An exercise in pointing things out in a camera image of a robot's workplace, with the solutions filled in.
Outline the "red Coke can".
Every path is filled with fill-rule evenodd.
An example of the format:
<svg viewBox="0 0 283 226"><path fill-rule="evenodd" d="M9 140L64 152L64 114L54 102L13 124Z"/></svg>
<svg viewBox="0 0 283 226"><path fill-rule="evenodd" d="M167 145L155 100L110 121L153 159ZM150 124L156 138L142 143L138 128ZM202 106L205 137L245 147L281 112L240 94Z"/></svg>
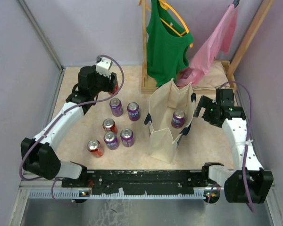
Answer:
<svg viewBox="0 0 283 226"><path fill-rule="evenodd" d="M107 118L103 121L102 127L104 129L105 132L109 132L112 131L115 134L118 133L118 129L116 126L116 123L113 119Z"/></svg>
<svg viewBox="0 0 283 226"><path fill-rule="evenodd" d="M104 154L104 148L102 147L101 143L98 140L91 140L87 144L87 150L94 156L94 157L102 157Z"/></svg>
<svg viewBox="0 0 283 226"><path fill-rule="evenodd" d="M112 96L113 94L115 94L119 89L119 85L118 85L118 81L114 81L114 86L111 92L109 92L109 95Z"/></svg>

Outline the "purple Fanta can top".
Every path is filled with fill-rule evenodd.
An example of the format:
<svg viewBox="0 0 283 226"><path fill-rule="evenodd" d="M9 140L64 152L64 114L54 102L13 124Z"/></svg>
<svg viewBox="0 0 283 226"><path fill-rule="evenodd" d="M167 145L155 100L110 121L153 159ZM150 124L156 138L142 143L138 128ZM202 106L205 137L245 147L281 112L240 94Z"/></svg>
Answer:
<svg viewBox="0 0 283 226"><path fill-rule="evenodd" d="M175 110L171 121L172 127L176 129L181 128L185 123L185 119L186 119L186 114L183 110L180 109Z"/></svg>

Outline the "beige canvas tote bag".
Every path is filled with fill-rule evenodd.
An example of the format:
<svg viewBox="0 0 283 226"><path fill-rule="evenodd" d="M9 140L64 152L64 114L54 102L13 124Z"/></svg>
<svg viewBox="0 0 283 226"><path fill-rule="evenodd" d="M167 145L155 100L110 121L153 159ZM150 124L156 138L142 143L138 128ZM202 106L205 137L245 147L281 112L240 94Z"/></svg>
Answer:
<svg viewBox="0 0 283 226"><path fill-rule="evenodd" d="M195 104L196 94L191 84L180 89L174 80L165 83L150 96L148 114L144 121L150 131L149 156L174 164L180 141L190 131ZM180 128L171 125L176 110L182 110L186 115Z"/></svg>

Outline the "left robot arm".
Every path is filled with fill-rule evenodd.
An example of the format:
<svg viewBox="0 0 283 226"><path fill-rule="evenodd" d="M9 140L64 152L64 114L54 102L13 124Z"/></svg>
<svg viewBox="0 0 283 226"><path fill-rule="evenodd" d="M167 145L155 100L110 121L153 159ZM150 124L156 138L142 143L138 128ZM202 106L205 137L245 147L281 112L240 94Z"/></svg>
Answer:
<svg viewBox="0 0 283 226"><path fill-rule="evenodd" d="M56 117L33 138L21 142L22 161L19 175L23 181L23 171L36 175L36 179L70 178L77 186L85 186L89 181L83 166L61 161L55 151L72 126L89 111L91 106L100 102L100 92L117 93L117 75L110 72L110 66L85 66L80 69L78 83L73 86L62 109Z"/></svg>

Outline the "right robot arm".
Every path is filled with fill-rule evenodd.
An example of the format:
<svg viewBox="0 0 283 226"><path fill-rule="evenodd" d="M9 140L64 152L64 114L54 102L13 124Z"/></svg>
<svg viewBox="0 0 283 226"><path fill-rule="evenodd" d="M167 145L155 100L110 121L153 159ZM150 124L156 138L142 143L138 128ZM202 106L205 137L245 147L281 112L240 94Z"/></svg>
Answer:
<svg viewBox="0 0 283 226"><path fill-rule="evenodd" d="M208 162L202 168L201 181L206 186L217 183L224 188L226 200L230 203L261 204L265 201L274 181L271 171L265 170L257 159L244 109L234 104L231 89L217 89L216 98L202 96L194 112L210 125L221 128L229 141L234 169L223 164Z"/></svg>

